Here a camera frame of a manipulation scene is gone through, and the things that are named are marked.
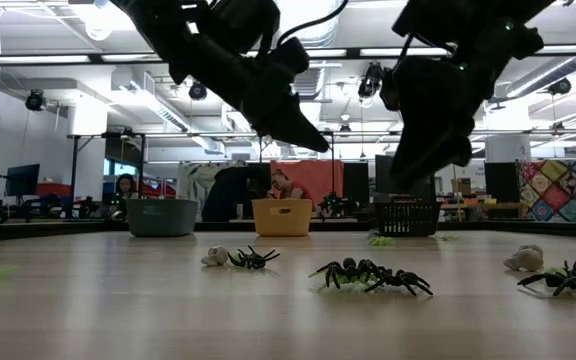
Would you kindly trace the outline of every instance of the gray basket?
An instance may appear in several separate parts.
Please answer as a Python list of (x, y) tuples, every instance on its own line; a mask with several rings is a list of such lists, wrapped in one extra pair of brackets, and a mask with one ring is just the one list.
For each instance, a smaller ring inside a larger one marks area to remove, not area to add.
[(176, 237), (195, 229), (197, 203), (190, 200), (128, 200), (128, 225), (136, 237)]

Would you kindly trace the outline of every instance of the colorful quilt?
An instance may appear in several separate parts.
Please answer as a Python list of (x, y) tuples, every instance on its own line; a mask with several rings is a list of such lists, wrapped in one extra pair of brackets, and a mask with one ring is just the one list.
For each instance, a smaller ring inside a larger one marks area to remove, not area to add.
[(517, 162), (521, 202), (528, 217), (545, 222), (576, 222), (576, 160)]

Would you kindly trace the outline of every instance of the yellow basket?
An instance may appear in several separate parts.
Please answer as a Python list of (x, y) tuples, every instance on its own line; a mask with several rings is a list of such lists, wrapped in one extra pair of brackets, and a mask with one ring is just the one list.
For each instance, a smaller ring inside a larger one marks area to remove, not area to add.
[(312, 201), (301, 199), (253, 200), (255, 231), (261, 236), (306, 236)]

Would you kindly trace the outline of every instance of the black plastic spider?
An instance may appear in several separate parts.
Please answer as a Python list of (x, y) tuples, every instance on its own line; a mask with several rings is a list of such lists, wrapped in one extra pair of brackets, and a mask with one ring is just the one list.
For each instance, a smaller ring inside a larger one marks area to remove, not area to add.
[(415, 290), (412, 289), (412, 286), (416, 286), (421, 290), (425, 291), (428, 295), (433, 295), (432, 291), (428, 289), (430, 284), (426, 282), (426, 280), (422, 279), (421, 277), (417, 276), (415, 273), (397, 270), (395, 275), (392, 275), (392, 269), (383, 269), (381, 270), (382, 276), (380, 277), (379, 281), (374, 283), (371, 287), (366, 289), (366, 292), (370, 292), (382, 285), (391, 285), (391, 286), (405, 286), (408, 291), (414, 296), (417, 296)]
[(315, 276), (323, 271), (326, 271), (326, 287), (330, 287), (330, 278), (332, 278), (337, 289), (341, 289), (337, 275), (345, 276), (350, 282), (361, 281), (364, 277), (363, 281), (367, 282), (370, 280), (371, 275), (381, 277), (381, 272), (377, 265), (367, 259), (359, 260), (359, 264), (357, 264), (353, 258), (345, 258), (343, 266), (337, 261), (333, 261), (319, 268), (311, 276)]
[(268, 254), (261, 256), (255, 252), (255, 250), (248, 246), (248, 249), (252, 252), (251, 254), (246, 254), (245, 252), (241, 251), (241, 249), (237, 249), (239, 251), (239, 259), (235, 259), (228, 253), (228, 257), (230, 258), (230, 262), (232, 262), (235, 266), (245, 267), (248, 269), (262, 269), (266, 266), (266, 263), (281, 254), (275, 254), (276, 250), (272, 250)]
[(556, 287), (555, 292), (552, 293), (553, 296), (559, 295), (565, 288), (576, 290), (576, 261), (572, 265), (572, 269), (568, 267), (568, 262), (564, 261), (563, 268), (527, 277), (518, 282), (517, 285), (526, 286), (541, 279), (546, 280), (546, 286)]

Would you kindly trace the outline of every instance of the black basket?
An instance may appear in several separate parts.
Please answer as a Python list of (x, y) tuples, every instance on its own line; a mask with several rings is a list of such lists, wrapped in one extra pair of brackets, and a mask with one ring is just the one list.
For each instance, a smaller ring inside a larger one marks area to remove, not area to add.
[(429, 236), (437, 232), (441, 203), (410, 199), (375, 204), (381, 236)]

